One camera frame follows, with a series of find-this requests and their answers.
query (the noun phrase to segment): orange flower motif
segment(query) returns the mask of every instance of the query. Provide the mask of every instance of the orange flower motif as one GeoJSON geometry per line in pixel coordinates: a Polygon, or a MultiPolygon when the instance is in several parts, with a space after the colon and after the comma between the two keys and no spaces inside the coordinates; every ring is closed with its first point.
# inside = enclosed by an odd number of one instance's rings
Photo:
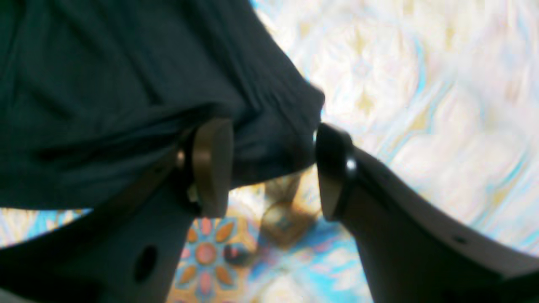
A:
{"type": "Polygon", "coordinates": [[[237,228],[235,218],[195,221],[189,229],[182,252],[176,288],[195,287],[199,298],[212,297],[216,287],[234,289],[238,273],[226,263],[224,252],[227,241],[237,233],[237,228]]]}

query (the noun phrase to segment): round hole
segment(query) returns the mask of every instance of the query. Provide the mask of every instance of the round hole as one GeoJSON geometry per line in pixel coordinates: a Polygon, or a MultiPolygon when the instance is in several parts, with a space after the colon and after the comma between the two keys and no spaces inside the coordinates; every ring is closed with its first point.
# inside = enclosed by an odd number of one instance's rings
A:
{"type": "Polygon", "coordinates": [[[468,241],[466,241],[466,239],[462,238],[461,236],[454,236],[453,240],[455,240],[457,243],[460,243],[460,244],[468,243],[468,241]]]}
{"type": "Polygon", "coordinates": [[[157,248],[146,246],[135,263],[135,281],[143,282],[150,275],[157,263],[157,248]]]}

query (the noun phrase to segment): floor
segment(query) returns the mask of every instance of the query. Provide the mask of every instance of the floor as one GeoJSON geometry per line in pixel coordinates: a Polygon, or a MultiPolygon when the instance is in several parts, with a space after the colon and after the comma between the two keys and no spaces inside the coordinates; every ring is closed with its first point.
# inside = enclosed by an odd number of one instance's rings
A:
{"type": "MultiPolygon", "coordinates": [[[[254,0],[323,119],[452,217],[539,256],[539,4],[254,0]]],[[[0,210],[0,242],[76,211],[0,210]]],[[[316,168],[234,190],[198,220],[169,302],[371,302],[354,242],[321,218],[316,168]]]]}

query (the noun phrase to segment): black fabric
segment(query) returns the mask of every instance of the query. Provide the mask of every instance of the black fabric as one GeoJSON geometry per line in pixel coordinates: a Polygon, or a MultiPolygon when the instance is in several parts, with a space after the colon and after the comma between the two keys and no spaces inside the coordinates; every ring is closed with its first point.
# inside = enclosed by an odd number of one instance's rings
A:
{"type": "Polygon", "coordinates": [[[93,207],[216,115],[234,120],[233,187],[314,162],[323,94],[248,0],[3,0],[0,14],[0,206],[93,207]]]}

